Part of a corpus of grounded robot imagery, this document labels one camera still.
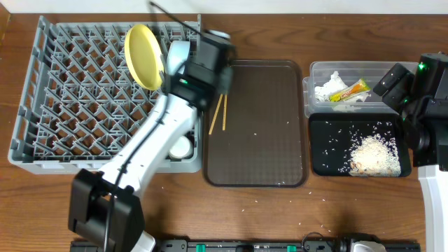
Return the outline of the green orange snack wrapper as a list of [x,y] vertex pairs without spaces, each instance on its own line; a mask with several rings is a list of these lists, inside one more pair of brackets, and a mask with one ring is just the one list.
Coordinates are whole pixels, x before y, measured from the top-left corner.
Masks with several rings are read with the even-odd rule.
[[330,102],[341,102],[345,101],[347,99],[352,98],[353,96],[356,96],[360,93],[368,92],[370,91],[370,86],[365,82],[364,79],[359,79],[356,83],[353,85],[340,90],[336,93],[333,93],[329,96]]

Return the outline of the yellow plate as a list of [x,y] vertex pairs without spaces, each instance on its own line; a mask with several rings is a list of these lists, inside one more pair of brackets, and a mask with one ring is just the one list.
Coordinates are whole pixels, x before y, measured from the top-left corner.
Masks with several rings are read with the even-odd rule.
[[162,51],[153,32],[144,24],[134,25],[125,37],[125,61],[133,79],[147,90],[157,90],[164,72]]

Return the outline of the white tissue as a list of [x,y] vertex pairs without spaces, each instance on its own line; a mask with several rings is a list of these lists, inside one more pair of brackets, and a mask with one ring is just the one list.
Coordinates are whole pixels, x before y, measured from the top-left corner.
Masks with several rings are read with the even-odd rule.
[[[319,102],[329,102],[329,96],[332,93],[339,92],[346,88],[348,88],[348,86],[340,78],[339,72],[334,71],[333,74],[330,76],[330,80],[326,82],[323,86],[317,86],[317,85],[315,86],[314,88],[315,98]],[[370,97],[370,94],[368,92],[363,92],[348,99],[346,102],[364,102],[368,97]],[[353,112],[356,110],[354,106],[350,105],[336,105],[333,109],[335,111],[340,112]]]

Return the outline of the light blue bowl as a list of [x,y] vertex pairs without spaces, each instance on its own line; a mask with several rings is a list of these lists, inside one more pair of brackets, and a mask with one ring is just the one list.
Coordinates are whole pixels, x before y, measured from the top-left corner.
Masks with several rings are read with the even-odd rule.
[[185,67],[182,66],[190,56],[190,42],[189,41],[173,41],[170,45],[167,56],[167,70],[166,72],[173,76],[175,71],[182,74]]

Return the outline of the small white green cup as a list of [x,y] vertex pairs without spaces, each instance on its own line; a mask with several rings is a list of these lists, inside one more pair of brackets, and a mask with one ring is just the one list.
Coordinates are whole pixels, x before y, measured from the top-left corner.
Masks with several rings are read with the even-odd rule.
[[181,136],[169,150],[169,157],[175,160],[190,158],[193,155],[193,144],[186,136]]

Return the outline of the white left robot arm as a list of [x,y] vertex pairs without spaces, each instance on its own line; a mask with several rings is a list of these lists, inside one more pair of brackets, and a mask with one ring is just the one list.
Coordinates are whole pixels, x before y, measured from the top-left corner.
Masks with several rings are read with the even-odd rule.
[[188,133],[200,112],[232,82],[237,51],[221,31],[200,34],[196,57],[164,75],[165,93],[125,147],[96,172],[86,169],[71,184],[68,229],[103,251],[154,251],[145,231],[141,196],[169,149]]

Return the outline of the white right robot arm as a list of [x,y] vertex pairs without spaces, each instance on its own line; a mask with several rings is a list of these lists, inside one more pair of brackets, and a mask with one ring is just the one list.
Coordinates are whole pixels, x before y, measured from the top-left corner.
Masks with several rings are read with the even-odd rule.
[[397,63],[373,92],[402,118],[423,193],[426,250],[447,252],[447,54],[424,53],[415,72]]

